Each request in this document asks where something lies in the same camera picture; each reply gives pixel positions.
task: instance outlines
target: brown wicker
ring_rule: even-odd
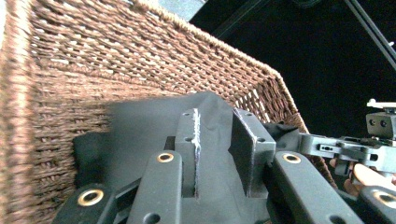
[[[277,71],[144,1],[9,0],[0,71],[0,223],[54,218],[110,102],[213,91],[306,132]]]

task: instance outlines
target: wicker basket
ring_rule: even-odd
[[[110,102],[213,91],[306,131],[277,71],[143,1],[9,0],[0,69],[1,223],[52,221]]]

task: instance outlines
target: woven basket wall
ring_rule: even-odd
[[[8,1],[0,57],[0,223],[52,221],[111,102],[213,91],[306,132],[277,71],[142,1]]]

